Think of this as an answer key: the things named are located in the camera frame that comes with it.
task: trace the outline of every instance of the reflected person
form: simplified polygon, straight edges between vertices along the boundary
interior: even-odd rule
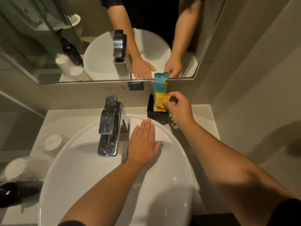
[[[301,201],[262,168],[198,125],[184,95],[171,94],[175,101],[163,101],[163,104],[239,223],[242,226],[301,225]],[[126,162],[86,192],[60,225],[114,226],[139,172],[156,157],[162,141],[154,144],[155,126],[148,118],[134,129]]]
[[[127,54],[135,78],[152,78],[156,68],[141,58],[132,28],[149,30],[162,37],[172,48],[164,72],[171,78],[182,77],[182,57],[198,24],[201,0],[101,0],[107,7],[115,30],[128,38]]]

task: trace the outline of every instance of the hand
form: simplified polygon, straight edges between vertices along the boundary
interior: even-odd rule
[[[143,120],[140,127],[135,127],[130,138],[127,161],[142,168],[157,156],[162,144],[159,141],[155,146],[155,125],[151,119]]]
[[[183,67],[180,58],[170,57],[165,64],[164,72],[171,74],[170,78],[180,78],[183,76]]]
[[[133,59],[132,70],[135,78],[152,78],[151,71],[157,71],[156,68],[141,57]]]
[[[175,101],[163,100],[162,104],[169,109],[173,121],[179,128],[183,130],[195,123],[189,100],[178,91],[170,94],[172,95],[171,100]]]

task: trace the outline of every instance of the faucet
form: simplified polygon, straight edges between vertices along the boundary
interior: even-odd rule
[[[129,121],[122,101],[117,96],[108,96],[100,118],[98,155],[116,156],[120,134],[128,131]]]
[[[126,63],[127,37],[123,30],[115,30],[113,57],[115,64]]]

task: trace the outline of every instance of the blue sticker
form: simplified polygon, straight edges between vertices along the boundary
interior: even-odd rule
[[[143,82],[128,82],[129,90],[144,90]]]

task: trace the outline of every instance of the sink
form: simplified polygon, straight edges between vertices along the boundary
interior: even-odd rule
[[[129,132],[120,136],[115,157],[97,154],[99,121],[76,134],[55,158],[40,196],[40,226],[58,225],[70,207],[100,179],[126,160],[130,135],[145,117],[128,114]],[[190,163],[177,139],[161,124],[157,158],[139,174],[116,226],[188,225],[194,197]]]
[[[135,41],[141,57],[163,72],[170,58],[168,43],[157,34],[133,29]],[[85,70],[92,80],[128,79],[125,65],[113,63],[114,32],[106,32],[97,37],[87,48],[84,56]]]

